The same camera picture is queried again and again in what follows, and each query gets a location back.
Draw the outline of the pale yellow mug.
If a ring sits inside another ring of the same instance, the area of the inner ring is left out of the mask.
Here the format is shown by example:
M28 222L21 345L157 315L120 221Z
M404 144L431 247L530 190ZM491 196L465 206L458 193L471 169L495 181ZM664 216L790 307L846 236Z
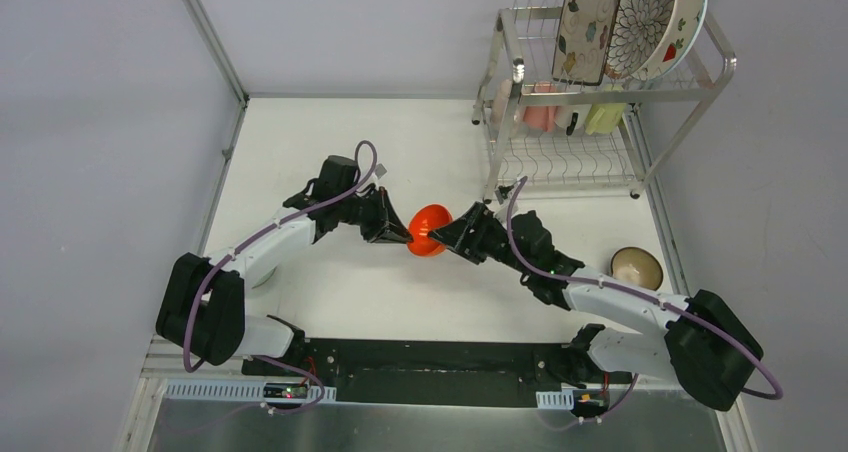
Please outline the pale yellow mug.
M587 135L607 135L612 133L618 126L627 103L596 103L593 104L586 115L584 123Z

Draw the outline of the beige cup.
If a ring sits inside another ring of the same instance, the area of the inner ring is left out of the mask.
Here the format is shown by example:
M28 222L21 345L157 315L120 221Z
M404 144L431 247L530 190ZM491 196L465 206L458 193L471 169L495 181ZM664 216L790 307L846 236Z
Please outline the beige cup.
M508 100L511 93L512 81L504 79L495 94L492 101L491 114L489 124L494 132L500 132L503 118L506 112Z

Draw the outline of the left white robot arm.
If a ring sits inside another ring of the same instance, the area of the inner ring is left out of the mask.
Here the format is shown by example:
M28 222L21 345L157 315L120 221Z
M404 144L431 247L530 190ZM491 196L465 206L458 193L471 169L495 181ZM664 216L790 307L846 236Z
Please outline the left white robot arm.
M210 257L179 257L156 333L204 363L218 366L234 356L266 356L279 375L297 374L305 362L305 350L295 343L301 330L279 318L248 314L246 295L341 224L358 227L367 243L412 241L387 190L361 186L363 177L355 160L331 155L317 177L241 244Z

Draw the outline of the orange bowl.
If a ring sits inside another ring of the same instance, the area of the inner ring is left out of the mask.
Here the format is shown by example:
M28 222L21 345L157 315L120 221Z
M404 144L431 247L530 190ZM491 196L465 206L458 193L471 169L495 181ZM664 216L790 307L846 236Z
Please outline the orange bowl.
M445 251L446 246L431 239L429 233L453 221L449 210L440 204L430 204L420 209L411 219L408 230L413 241L408 250L418 257L434 257Z

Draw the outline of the pink mug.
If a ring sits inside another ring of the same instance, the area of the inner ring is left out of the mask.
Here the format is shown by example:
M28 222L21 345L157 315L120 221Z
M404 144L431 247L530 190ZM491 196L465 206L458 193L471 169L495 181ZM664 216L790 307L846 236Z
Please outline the pink mug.
M536 83L531 91L533 93L555 92L556 87L550 82ZM524 109L523 122L531 128L552 133L555 130L556 106L528 106Z

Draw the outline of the watermelon pattern round plate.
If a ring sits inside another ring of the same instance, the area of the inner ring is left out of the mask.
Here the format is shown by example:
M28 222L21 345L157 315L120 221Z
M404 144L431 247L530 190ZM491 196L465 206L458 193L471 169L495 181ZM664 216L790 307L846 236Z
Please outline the watermelon pattern round plate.
M633 74L642 82L671 72L686 56L702 28L708 0L673 0L667 27L648 60Z

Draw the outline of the white mug black handle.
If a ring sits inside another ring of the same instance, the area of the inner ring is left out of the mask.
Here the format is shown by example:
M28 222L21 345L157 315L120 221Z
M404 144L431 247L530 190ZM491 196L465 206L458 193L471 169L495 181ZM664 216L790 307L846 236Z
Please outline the white mug black handle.
M566 136L584 135L587 117L591 109L591 104L560 106L557 108L554 122Z

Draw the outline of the brown petal pattern plate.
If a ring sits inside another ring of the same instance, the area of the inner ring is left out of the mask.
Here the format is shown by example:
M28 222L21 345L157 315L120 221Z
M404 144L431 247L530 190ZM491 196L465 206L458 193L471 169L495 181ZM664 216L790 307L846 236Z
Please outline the brown petal pattern plate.
M619 0L607 50L611 79L648 79L649 62L670 24L675 0Z

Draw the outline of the square floral plate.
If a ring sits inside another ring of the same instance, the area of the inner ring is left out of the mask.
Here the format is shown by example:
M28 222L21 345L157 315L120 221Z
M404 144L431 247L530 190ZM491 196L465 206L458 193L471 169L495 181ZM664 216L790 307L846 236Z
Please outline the square floral plate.
M554 81L601 83L619 1L564 0L551 69Z

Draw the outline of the mint green bowl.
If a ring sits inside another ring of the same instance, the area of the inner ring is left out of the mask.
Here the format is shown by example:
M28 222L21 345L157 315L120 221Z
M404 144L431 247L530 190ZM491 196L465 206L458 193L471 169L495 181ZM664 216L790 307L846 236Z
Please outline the mint green bowl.
M268 271L266 274L264 274L262 277L260 277L252 285L252 289L257 289L257 288L263 286L266 282L268 282L274 276L275 272L276 272L276 269L272 268L270 271Z

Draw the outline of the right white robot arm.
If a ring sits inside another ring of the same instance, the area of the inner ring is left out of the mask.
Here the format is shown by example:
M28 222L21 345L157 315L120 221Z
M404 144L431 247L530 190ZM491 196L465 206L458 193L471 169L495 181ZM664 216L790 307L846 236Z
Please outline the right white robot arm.
M475 203L428 238L474 263L487 259L520 273L539 301L605 318L587 324L547 362L557 380L584 387L605 373L677 383L704 406L727 411L763 357L763 349L717 294L664 294L607 276L558 251L533 211L502 223Z

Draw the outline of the brown dish under right arm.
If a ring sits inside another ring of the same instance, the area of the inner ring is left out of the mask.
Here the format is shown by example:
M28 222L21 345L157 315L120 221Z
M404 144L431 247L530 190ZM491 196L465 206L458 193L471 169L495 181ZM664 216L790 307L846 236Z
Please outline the brown dish under right arm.
M658 291L664 281L660 262L639 247L617 250L610 259L610 271L617 280L653 291Z

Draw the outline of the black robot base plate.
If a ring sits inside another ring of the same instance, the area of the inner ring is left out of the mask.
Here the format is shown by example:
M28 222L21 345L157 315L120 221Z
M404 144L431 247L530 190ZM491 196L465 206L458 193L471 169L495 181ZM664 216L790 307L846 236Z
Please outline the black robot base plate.
M534 408L539 392L624 385L632 377L603 374L559 343L311 338L279 361L313 366L337 401L352 403Z

